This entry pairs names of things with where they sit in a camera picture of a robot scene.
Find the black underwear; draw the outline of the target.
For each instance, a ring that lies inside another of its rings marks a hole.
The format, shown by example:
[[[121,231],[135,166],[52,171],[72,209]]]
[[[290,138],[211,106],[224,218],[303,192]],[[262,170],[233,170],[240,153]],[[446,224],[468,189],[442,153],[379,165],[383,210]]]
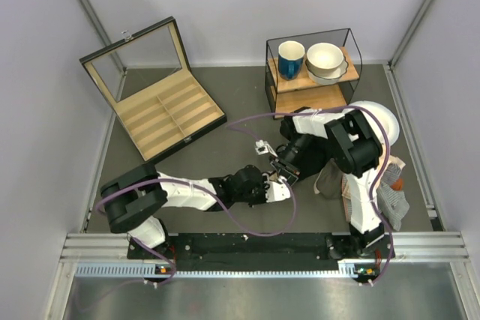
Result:
[[[299,181],[318,174],[332,158],[332,147],[322,137],[304,134],[300,137],[300,160],[296,167],[299,170]]]

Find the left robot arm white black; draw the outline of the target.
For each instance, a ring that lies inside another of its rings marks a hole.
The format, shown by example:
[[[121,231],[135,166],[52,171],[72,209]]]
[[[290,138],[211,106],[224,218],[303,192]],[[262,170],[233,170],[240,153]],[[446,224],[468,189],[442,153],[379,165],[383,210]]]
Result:
[[[103,185],[100,196],[106,199],[120,190],[157,178],[164,182],[130,190],[103,205],[112,233],[136,238],[157,258],[165,256],[170,248],[166,226],[154,217],[160,208],[222,211],[237,202],[264,204],[269,188],[268,175],[252,165],[233,175],[200,180],[171,177],[156,172],[152,165],[141,165]]]

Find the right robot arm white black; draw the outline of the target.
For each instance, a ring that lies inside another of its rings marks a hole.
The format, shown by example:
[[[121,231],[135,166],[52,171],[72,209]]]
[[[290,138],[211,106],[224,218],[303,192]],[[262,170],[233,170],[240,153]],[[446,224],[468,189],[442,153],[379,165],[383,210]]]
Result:
[[[280,133],[288,142],[269,160],[277,175],[290,185],[321,172],[329,161],[345,175],[351,204],[350,235],[345,241],[327,236],[330,257],[369,256],[385,232],[376,186],[387,167],[390,145],[380,119],[358,105],[301,108],[284,116]]]

